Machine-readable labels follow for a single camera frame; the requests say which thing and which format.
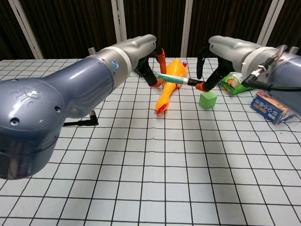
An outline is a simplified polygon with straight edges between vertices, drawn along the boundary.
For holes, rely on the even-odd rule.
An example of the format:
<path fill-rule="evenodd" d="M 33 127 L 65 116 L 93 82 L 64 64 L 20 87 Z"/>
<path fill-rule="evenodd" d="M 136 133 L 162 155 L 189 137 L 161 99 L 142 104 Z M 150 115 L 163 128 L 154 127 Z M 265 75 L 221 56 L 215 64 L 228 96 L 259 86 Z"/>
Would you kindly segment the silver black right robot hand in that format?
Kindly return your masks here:
<path fill-rule="evenodd" d="M 202 78 L 206 58 L 215 56 L 218 59 L 218 67 L 206 81 L 197 84 L 196 89 L 209 92 L 230 72 L 241 72 L 245 58 L 259 47 L 256 43 L 241 39 L 212 36 L 198 53 L 197 78 Z"/>

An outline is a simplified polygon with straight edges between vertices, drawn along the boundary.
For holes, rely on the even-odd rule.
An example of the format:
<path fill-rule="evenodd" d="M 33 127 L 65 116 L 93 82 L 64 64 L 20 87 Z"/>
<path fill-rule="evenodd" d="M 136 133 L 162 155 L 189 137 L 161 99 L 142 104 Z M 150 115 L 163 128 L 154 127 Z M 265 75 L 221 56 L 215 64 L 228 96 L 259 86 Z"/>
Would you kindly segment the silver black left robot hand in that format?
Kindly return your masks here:
<path fill-rule="evenodd" d="M 154 56 L 160 66 L 160 72 L 166 73 L 166 57 L 163 48 L 157 43 L 157 38 L 153 34 L 146 34 L 129 39 L 126 47 L 132 69 L 142 76 L 151 87 L 159 87 L 163 80 L 157 78 L 149 65 L 149 57 Z"/>

